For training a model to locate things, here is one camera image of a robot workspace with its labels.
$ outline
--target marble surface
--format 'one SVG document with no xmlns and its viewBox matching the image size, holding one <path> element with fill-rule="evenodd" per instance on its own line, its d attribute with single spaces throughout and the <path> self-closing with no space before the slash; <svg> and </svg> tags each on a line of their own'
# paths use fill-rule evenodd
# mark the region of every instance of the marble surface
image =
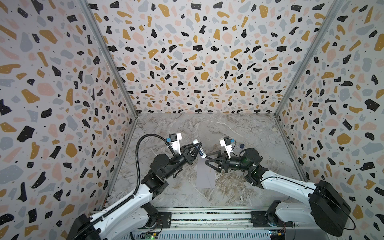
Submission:
<svg viewBox="0 0 384 240">
<path fill-rule="evenodd" d="M 239 154 L 240 144 L 254 147 L 263 160 L 261 166 L 281 175 L 299 179 L 272 115 L 265 114 L 162 114 L 142 113 L 132 141 L 121 166 L 108 204 L 122 198 L 136 185 L 135 147 L 138 139 L 147 133 L 167 138 L 170 133 L 182 134 L 181 145 L 192 143 L 197 138 L 205 152 L 224 148 L 219 139 L 224 136 L 237 142 L 234 152 Z M 144 139 L 139 148 L 141 178 L 148 173 L 149 165 L 160 153 L 172 154 L 164 142 L 155 137 Z M 197 164 L 185 165 L 176 179 L 169 178 L 169 186 L 152 200 L 155 207 L 208 207 L 208 206 L 269 206 L 274 200 L 288 197 L 273 190 L 252 187 L 243 178 L 241 171 L 216 173 L 215 188 L 196 188 Z"/>
</svg>

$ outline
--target vented metal panel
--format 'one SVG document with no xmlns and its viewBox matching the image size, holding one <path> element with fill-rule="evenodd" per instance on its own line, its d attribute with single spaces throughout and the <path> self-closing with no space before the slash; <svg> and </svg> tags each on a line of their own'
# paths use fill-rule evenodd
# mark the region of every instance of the vented metal panel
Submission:
<svg viewBox="0 0 384 240">
<path fill-rule="evenodd" d="M 144 239 L 141 232 L 132 232 L 135 239 Z M 130 239 L 129 234 L 121 239 Z M 158 239 L 231 239 L 231 240 L 270 240 L 268 230 L 205 230 L 205 231 L 163 231 Z"/>
</svg>

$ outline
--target robotic arm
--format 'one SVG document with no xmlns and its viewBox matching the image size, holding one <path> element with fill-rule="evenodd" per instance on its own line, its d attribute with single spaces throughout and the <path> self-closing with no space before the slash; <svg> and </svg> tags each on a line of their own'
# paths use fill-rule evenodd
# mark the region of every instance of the robotic arm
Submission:
<svg viewBox="0 0 384 240">
<path fill-rule="evenodd" d="M 229 137 L 226 144 L 232 144 Z M 284 177 L 260 165 L 262 157 L 254 148 L 244 149 L 244 154 L 230 156 L 226 151 L 216 151 L 207 154 L 205 164 L 221 173 L 229 169 L 232 171 L 248 171 L 245 179 L 252 186 L 261 189 L 275 190 L 287 196 L 297 199 L 302 204 L 284 203 L 274 201 L 265 214 L 264 219 L 259 219 L 260 224 L 268 223 L 277 226 L 281 222 L 316 223 L 321 229 L 333 236 L 341 236 L 349 218 L 351 208 L 336 192 L 332 185 L 326 181 L 315 184 L 304 182 L 289 177 Z"/>
<path fill-rule="evenodd" d="M 139 144 L 144 137 L 155 136 L 147 134 L 140 138 L 136 146 L 136 167 L 138 170 L 138 180 L 140 180 L 140 169 L 138 167 Z M 161 194 L 168 186 L 166 179 L 170 176 L 176 178 L 177 174 L 183 170 L 184 164 L 192 165 L 196 160 L 202 144 L 188 144 L 180 147 L 179 141 L 181 134 L 170 134 L 168 139 L 158 135 L 168 147 L 172 142 L 172 158 L 166 154 L 157 155 L 150 164 L 150 170 L 141 182 L 138 182 L 136 189 L 115 202 L 110 207 L 87 218 L 82 214 L 75 219 L 67 240 L 101 240 L 101 239 L 120 239 L 127 233 L 141 228 L 154 227 L 168 224 L 167 221 L 157 222 L 159 212 L 154 208 L 150 201 Z"/>
</svg>

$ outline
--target terrazzo patterned wall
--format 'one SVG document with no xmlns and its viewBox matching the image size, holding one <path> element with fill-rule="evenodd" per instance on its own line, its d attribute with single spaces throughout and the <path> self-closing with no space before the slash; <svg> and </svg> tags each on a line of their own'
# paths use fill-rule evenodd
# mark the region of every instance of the terrazzo patterned wall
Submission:
<svg viewBox="0 0 384 240">
<path fill-rule="evenodd" d="M 271 113 L 332 1 L 89 3 L 138 112 Z"/>
<path fill-rule="evenodd" d="M 0 2 L 0 238 L 65 239 L 131 124 L 76 1 Z"/>
<path fill-rule="evenodd" d="M 349 240 L 384 237 L 383 4 L 345 1 L 278 117 L 307 179 L 351 206 Z"/>
</svg>

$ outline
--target side wall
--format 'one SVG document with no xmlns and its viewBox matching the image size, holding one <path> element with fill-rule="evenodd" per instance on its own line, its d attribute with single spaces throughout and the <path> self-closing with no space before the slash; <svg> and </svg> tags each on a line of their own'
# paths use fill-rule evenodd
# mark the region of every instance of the side wall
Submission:
<svg viewBox="0 0 384 240">
<path fill-rule="evenodd" d="M 332 1 L 89 3 L 138 112 L 271 113 Z"/>
<path fill-rule="evenodd" d="M 0 238 L 99 209 L 131 119 L 76 1 L 0 2 Z"/>
<path fill-rule="evenodd" d="M 383 239 L 383 12 L 346 1 L 278 116 L 307 179 L 351 206 L 357 228 L 344 239 Z"/>
</svg>

